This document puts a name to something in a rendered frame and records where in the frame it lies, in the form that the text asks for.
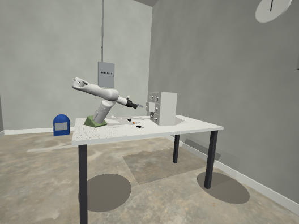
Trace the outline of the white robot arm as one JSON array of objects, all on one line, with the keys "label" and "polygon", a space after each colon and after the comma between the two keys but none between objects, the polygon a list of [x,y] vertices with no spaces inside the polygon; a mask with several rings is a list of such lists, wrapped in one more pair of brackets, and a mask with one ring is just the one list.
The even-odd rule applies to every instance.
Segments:
[{"label": "white robot arm", "polygon": [[[85,85],[85,86],[84,86]],[[119,93],[115,89],[102,89],[98,85],[90,84],[83,79],[76,77],[72,84],[72,87],[76,90],[83,91],[94,96],[103,98],[99,108],[93,115],[93,121],[96,123],[102,123],[110,111],[111,107],[117,102],[122,103],[123,98],[119,96]]]}]

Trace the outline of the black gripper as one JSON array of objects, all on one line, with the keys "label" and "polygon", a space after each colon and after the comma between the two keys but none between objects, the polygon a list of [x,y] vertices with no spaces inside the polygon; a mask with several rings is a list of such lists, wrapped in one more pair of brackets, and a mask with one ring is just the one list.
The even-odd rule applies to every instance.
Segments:
[{"label": "black gripper", "polygon": [[135,109],[136,109],[138,106],[143,108],[143,106],[140,105],[140,104],[134,104],[134,103],[132,103],[132,101],[129,100],[129,96],[127,96],[126,99],[123,98],[121,105],[124,105],[124,106],[127,106],[127,107],[133,107],[133,108],[135,108]]}]

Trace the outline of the grey drawer front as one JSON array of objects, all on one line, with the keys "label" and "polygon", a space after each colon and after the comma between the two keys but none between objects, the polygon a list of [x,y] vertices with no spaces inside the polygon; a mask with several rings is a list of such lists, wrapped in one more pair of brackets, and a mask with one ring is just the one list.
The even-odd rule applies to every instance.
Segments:
[{"label": "grey drawer front", "polygon": [[155,123],[157,123],[159,125],[159,119],[160,119],[160,115],[155,113]]},{"label": "grey drawer front", "polygon": [[146,110],[148,112],[155,112],[155,102],[146,102]]},{"label": "grey drawer front", "polygon": [[160,114],[160,104],[158,103],[155,104],[155,112]]},{"label": "grey drawer front", "polygon": [[156,93],[156,102],[161,102],[161,93]]},{"label": "grey drawer front", "polygon": [[156,93],[152,93],[151,101],[155,102],[155,100],[156,100]]},{"label": "grey drawer front", "polygon": [[152,121],[154,121],[154,118],[155,118],[155,113],[154,113],[154,112],[151,112],[151,117],[150,117],[150,119],[151,119]]}]

